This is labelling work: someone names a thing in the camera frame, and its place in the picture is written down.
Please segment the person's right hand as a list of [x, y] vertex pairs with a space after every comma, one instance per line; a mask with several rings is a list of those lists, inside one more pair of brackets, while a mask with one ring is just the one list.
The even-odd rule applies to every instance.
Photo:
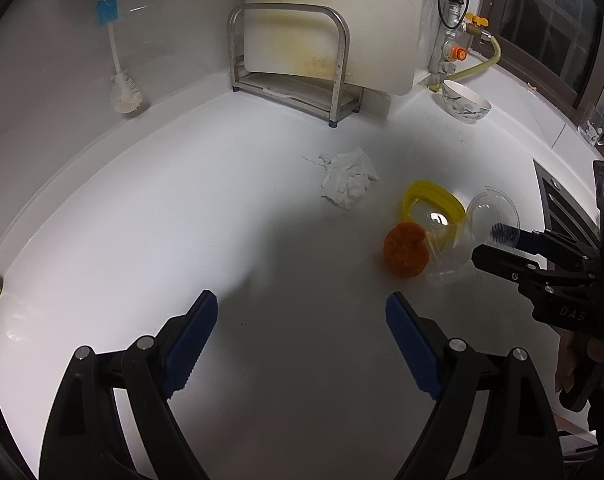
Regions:
[[[575, 383], [576, 374], [580, 369], [578, 359], [588, 356], [590, 362], [604, 364], [604, 339], [592, 338], [585, 350], [580, 350], [574, 342], [575, 334], [570, 330], [558, 330], [560, 336], [558, 347], [558, 360], [555, 373], [555, 391], [569, 392]], [[604, 374], [599, 382], [604, 388]]]

